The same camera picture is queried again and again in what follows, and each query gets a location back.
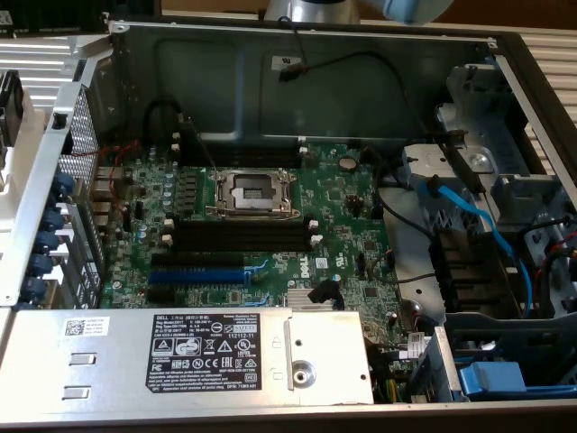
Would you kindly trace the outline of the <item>RAM slot white latches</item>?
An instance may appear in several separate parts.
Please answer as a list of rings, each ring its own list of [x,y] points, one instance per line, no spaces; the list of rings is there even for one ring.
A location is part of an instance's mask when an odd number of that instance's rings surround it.
[[[302,234],[309,234],[308,224],[302,226],[296,225],[289,225],[289,226],[193,226],[193,227],[184,227],[178,228],[175,227],[175,222],[173,227],[164,226],[163,231],[165,233],[174,233],[174,232],[272,232],[272,233],[289,233],[289,232],[297,232]]]
[[[305,141],[294,135],[233,135],[233,134],[201,134],[203,143],[259,145],[259,146],[291,146]]]
[[[292,160],[299,158],[299,149],[297,152],[213,152],[210,153],[215,162],[224,160]],[[179,161],[184,165],[200,166],[208,164],[200,145],[197,144],[180,144]]]
[[[307,244],[300,243],[274,243],[274,242],[216,242],[196,243],[174,241],[172,235],[171,249],[175,252],[307,252],[313,249],[310,239]]]

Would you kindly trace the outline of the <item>thin flat locking lever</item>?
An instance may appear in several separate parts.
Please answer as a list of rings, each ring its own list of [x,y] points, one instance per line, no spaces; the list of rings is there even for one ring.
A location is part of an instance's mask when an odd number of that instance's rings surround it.
[[[217,207],[205,207],[206,214],[211,217],[219,217],[221,219],[236,219],[236,220],[278,220],[285,221],[295,218],[300,218],[301,213],[294,209],[288,212],[276,212],[265,210],[238,210]]]

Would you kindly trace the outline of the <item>silver CPU socket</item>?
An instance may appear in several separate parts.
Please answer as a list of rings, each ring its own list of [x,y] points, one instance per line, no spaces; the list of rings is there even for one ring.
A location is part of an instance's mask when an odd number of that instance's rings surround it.
[[[219,170],[214,176],[213,203],[206,206],[276,212],[298,210],[292,200],[292,187],[297,180],[296,175],[284,169]]]

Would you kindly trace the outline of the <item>green motherboard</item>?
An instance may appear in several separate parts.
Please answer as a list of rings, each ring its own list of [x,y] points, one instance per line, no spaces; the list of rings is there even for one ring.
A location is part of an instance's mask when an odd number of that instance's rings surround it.
[[[355,172],[339,169],[341,158],[358,162]],[[312,290],[323,280],[337,281],[344,310],[359,313],[364,336],[374,345],[406,355],[408,335],[398,304],[406,279],[394,271],[394,257],[384,225],[384,209],[373,186],[369,154],[343,145],[303,149],[298,169],[284,169],[297,176],[292,187],[293,206],[308,224],[313,249],[307,252],[238,253],[243,267],[156,267],[154,253],[175,252],[164,226],[174,221],[220,219],[208,216],[215,194],[215,173],[205,164],[181,165],[151,154],[146,160],[124,166],[122,210],[109,217],[110,233],[104,237],[107,271],[99,304],[102,308],[217,308],[288,307],[289,289]],[[315,258],[328,259],[329,268],[318,270]],[[245,270],[252,275],[245,284],[149,284],[158,271]],[[171,287],[173,305],[146,301],[150,287]]]

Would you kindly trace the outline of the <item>black SATA plug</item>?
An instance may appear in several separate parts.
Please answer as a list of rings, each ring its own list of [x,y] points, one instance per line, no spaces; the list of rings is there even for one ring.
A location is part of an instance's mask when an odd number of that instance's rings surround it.
[[[323,280],[319,282],[307,296],[314,304],[324,304],[326,301],[331,301],[333,309],[343,309],[343,297],[337,281],[330,279]]]

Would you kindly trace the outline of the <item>silver chipset heat sink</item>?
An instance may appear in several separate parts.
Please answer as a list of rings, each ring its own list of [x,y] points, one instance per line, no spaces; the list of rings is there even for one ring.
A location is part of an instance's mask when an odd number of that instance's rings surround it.
[[[287,305],[294,311],[301,312],[327,312],[343,311],[344,306],[331,298],[328,294],[318,290],[289,289]]]

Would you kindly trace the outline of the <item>long black expansion slot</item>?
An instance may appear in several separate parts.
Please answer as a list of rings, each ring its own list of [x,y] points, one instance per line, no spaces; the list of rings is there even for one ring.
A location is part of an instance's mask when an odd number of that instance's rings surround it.
[[[151,266],[156,267],[243,267],[238,253],[154,253]]]

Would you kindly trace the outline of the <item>blue expansion slot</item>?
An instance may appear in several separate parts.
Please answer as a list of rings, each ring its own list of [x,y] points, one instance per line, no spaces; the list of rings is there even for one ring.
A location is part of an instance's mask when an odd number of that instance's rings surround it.
[[[158,271],[148,277],[149,284],[245,284],[252,275],[245,270],[207,269],[200,271]]]

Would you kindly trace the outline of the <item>thin raised locking lever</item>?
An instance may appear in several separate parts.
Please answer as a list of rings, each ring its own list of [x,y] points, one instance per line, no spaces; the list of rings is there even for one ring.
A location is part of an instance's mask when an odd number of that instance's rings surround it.
[[[207,162],[208,162],[208,163],[210,164],[210,166],[213,168],[214,173],[217,174],[217,166],[216,166],[216,164],[215,164],[215,161],[214,161],[214,159],[212,158],[212,156],[211,156],[211,154],[210,154],[207,146],[206,146],[205,143],[203,142],[200,133],[197,131],[196,126],[195,126],[192,118],[189,117],[187,120],[188,120],[188,122],[189,122],[190,128],[191,128],[191,130],[192,130],[193,135],[195,136],[195,139],[196,139],[197,143],[200,145],[200,147],[201,147],[201,149],[202,149],[202,152],[203,152],[203,154],[204,154],[205,157],[206,157]]]

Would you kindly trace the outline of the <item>open grey PC case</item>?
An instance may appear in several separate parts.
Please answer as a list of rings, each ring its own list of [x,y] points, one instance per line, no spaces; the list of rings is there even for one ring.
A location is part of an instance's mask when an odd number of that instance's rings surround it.
[[[363,334],[370,404],[131,410],[8,412],[0,431],[208,430],[282,433],[577,433],[577,401],[460,401],[426,230],[403,173],[403,150],[438,133],[435,106],[448,99],[456,67],[500,69],[527,117],[526,134],[546,172],[556,174],[577,205],[577,128],[523,40],[510,32],[154,17],[104,14],[105,29],[87,34],[0,38],[0,77],[17,70],[23,120],[14,147],[0,143],[0,362],[22,311],[105,309],[104,237],[95,224],[91,189],[98,167],[124,167],[151,154],[179,161],[180,144],[201,134],[294,135],[303,149],[343,145],[369,154],[373,186],[384,209],[394,271],[406,279],[401,299],[422,314],[417,357],[390,352]],[[300,57],[282,71],[272,56]],[[66,113],[54,130],[52,113]],[[65,172],[73,192],[56,196]],[[35,236],[47,207],[65,218],[43,302],[20,298]],[[236,309],[290,307],[160,307]]]

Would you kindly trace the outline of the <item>short black expansion slot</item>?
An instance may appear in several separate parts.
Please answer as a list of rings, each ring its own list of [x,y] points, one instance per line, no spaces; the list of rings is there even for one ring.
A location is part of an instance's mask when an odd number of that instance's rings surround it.
[[[173,305],[176,302],[176,291],[171,287],[150,287],[146,291],[146,301],[152,304]]]

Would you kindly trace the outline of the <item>round black buzzer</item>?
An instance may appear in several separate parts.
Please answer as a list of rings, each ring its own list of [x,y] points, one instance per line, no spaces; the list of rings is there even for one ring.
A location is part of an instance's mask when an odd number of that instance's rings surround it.
[[[402,325],[406,330],[414,329],[417,317],[422,314],[421,306],[411,299],[402,299],[398,304],[398,311]]]

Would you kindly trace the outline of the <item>black PSU rating label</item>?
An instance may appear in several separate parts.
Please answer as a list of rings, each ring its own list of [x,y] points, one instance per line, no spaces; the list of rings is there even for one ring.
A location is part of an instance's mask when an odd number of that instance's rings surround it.
[[[259,391],[261,365],[256,312],[153,318],[146,375],[153,393]]]

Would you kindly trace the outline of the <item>large silver USB port stack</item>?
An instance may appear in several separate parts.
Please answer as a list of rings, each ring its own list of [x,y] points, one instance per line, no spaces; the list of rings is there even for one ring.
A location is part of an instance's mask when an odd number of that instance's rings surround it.
[[[99,181],[92,186],[91,199],[94,202],[113,202],[122,196],[122,192],[122,185],[110,185],[106,181]]]

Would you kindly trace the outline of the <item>silver Ethernet port stack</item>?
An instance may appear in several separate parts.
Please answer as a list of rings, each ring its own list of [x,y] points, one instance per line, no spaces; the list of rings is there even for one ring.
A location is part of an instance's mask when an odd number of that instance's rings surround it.
[[[94,176],[94,182],[97,185],[108,185],[110,182],[120,182],[124,181],[124,168],[123,167],[112,167],[104,166],[98,167]]]

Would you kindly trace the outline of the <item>black vented fan shroud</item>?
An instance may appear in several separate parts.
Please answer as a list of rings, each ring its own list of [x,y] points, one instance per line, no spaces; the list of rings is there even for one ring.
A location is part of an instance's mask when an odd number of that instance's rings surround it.
[[[496,319],[518,319],[522,291],[518,276],[509,276],[508,261],[489,234],[467,235],[454,229],[436,234],[429,248],[445,311],[481,313]]]

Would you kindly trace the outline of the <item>silver disk bay cage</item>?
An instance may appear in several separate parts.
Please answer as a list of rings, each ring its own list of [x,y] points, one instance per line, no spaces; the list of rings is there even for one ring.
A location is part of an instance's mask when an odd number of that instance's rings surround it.
[[[520,279],[518,319],[576,311],[577,205],[538,160],[505,75],[467,64],[451,71],[445,89],[434,110],[438,133],[402,153],[432,243],[443,229],[489,234],[508,275]]]

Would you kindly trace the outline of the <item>blue card retention clip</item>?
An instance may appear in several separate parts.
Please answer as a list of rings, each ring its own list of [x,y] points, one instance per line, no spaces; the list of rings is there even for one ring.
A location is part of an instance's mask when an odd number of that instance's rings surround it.
[[[56,196],[69,196],[75,188],[74,178],[65,172],[54,175],[51,190]]]
[[[59,207],[47,207],[41,217],[41,229],[43,231],[55,232],[63,228],[65,218],[60,213]]]
[[[57,250],[60,239],[54,232],[38,231],[33,243],[33,250],[36,253],[49,254]]]
[[[33,253],[27,265],[27,274],[33,277],[42,277],[50,274],[53,269],[53,260],[45,254]]]
[[[20,292],[20,298],[24,302],[43,302],[46,296],[47,286],[43,279],[26,277]]]

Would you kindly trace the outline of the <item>white QR code sticker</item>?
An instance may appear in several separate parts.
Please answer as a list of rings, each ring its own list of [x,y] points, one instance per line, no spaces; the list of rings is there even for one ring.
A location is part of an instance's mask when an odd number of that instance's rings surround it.
[[[66,318],[63,336],[106,336],[110,317]]]

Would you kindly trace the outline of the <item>silver power supply unit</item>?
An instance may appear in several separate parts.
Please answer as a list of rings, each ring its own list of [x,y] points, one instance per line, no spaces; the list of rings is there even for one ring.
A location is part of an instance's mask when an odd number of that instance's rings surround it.
[[[153,318],[256,312],[259,391],[153,393],[146,386]],[[110,317],[106,336],[63,336],[66,318]],[[370,404],[360,318],[286,308],[19,312],[0,362],[0,410],[205,410]]]

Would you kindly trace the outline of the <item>dark grey disk bay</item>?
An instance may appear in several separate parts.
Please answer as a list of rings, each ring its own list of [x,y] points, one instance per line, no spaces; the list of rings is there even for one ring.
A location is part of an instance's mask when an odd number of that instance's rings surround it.
[[[444,334],[450,356],[447,366],[458,372],[473,362],[519,364],[527,386],[577,385],[577,313],[549,319],[495,319],[477,313],[446,316]]]

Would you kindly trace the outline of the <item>blue disk caddy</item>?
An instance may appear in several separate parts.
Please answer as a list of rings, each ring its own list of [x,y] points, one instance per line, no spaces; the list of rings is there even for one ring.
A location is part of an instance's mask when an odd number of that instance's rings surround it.
[[[470,401],[577,399],[577,385],[527,386],[516,362],[473,362],[460,369],[458,376]]]

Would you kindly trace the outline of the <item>black part on rack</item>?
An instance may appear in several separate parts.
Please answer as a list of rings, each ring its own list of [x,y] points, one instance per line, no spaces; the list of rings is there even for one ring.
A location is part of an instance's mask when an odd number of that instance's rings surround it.
[[[14,147],[23,120],[23,86],[17,70],[0,77],[0,143]]]

